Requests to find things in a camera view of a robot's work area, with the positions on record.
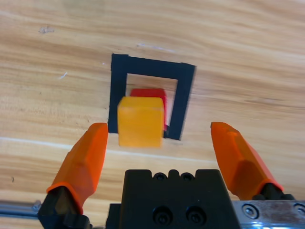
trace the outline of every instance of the metal rail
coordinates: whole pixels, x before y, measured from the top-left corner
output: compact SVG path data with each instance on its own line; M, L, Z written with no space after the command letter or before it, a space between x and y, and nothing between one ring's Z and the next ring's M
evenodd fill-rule
M40 207L41 202L39 200L36 200L35 203L0 201L0 216L38 219L38 211Z
M232 201L243 229L305 229L305 201ZM0 201L0 216L37 219L41 202Z

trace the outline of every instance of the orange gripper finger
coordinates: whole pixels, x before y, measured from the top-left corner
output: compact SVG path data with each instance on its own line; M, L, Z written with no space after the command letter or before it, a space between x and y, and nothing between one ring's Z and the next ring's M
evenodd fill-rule
M267 183L284 190L239 131L226 123L212 122L211 135L224 181L240 200L251 200Z
M67 154L47 192L65 186L71 192L82 214L85 200L96 191L99 183L107 138L106 123L92 124Z

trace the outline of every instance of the scratch mark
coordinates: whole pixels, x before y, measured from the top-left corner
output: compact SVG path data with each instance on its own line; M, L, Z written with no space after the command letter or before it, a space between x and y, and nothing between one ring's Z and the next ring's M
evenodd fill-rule
M153 45L148 45L148 44L143 44L143 43L139 43L137 44L137 46L142 46L142 47L147 47L147 48L152 48L152 49L158 49L158 50L162 50L162 51L167 51L167 52L176 52L175 50L172 49L165 49L159 46L153 46Z
M49 33L49 32L55 32L55 30L50 26L43 26L40 28L40 30L38 32L45 34L45 33Z
M65 144L58 144L58 143L51 143L51 142L42 142L42 141L34 141L34 140L26 140L26 139L19 139L19 138L11 138L11 137L1 137L0 140L10 141L10 142L20 142L20 143L28 143L28 144L35 144L41 146L50 146L60 149L71 150L72 145L65 145ZM162 156L162 155L154 155L154 154L144 154L144 153L135 153L135 152L125 152L119 150L112 150L106 149L108 154L115 154L120 156L138 156L138 157L147 157L147 158L157 158L157 159L169 159L169 160L177 160L177 161L191 161L191 162L203 162L209 164L216 164L216 161L209 161L209 160L200 160L200 159L192 159L186 157L174 157L174 156Z
M65 73L64 75L62 75L61 77L59 77L59 80L62 80L65 76L67 75L67 73Z

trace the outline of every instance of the black square frame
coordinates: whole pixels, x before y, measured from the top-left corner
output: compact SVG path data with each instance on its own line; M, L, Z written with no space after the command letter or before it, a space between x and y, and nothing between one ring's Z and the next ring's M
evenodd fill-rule
M126 94L127 74L147 75L178 81L170 125L165 138L181 139L184 116L196 67L187 63L175 63L112 54L111 86L108 116L109 133L118 133L118 105Z

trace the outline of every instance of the red cube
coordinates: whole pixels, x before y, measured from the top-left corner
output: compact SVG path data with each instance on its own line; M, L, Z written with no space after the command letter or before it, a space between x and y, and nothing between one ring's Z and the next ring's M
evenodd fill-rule
M166 94L162 88L135 88L132 89L130 96L134 97L158 97L163 100L164 106L164 130L166 130Z

